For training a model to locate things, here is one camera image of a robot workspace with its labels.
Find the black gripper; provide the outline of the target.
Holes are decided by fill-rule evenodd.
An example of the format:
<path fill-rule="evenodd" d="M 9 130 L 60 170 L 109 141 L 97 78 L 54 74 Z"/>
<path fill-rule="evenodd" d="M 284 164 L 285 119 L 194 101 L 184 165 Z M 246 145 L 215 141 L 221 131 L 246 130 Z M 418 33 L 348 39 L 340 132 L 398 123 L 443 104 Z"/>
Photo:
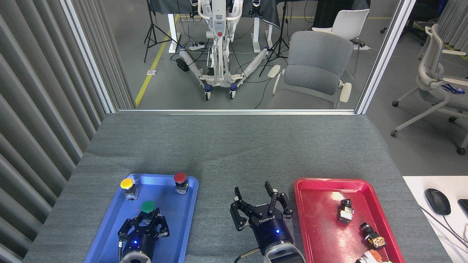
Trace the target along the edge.
<path fill-rule="evenodd" d="M 279 193 L 272 188 L 269 181 L 265 182 L 265 189 L 271 198 L 269 205 L 258 205 L 254 208 L 254 206 L 242 199 L 238 187 L 234 189 L 235 198 L 230 205 L 230 213 L 237 231 L 241 231 L 247 224 L 246 218 L 242 217 L 239 211 L 250 217 L 250 226 L 262 254 L 265 254 L 268 249 L 282 241 L 294 243 L 293 237 L 283 220 L 283 215 L 290 219 L 294 214 L 292 208 L 288 207 L 289 198 L 287 194 Z M 282 205 L 283 213 L 275 208 L 276 202 Z M 256 209 L 262 213 L 262 217 L 256 216 Z"/>
<path fill-rule="evenodd" d="M 166 219 L 161 215 L 159 208 L 154 210 L 151 225 L 140 226 L 142 220 L 142 216 L 133 219 L 128 218 L 118 231 L 119 241 L 126 241 L 123 254 L 130 252 L 154 254 L 157 238 L 170 236 Z"/>

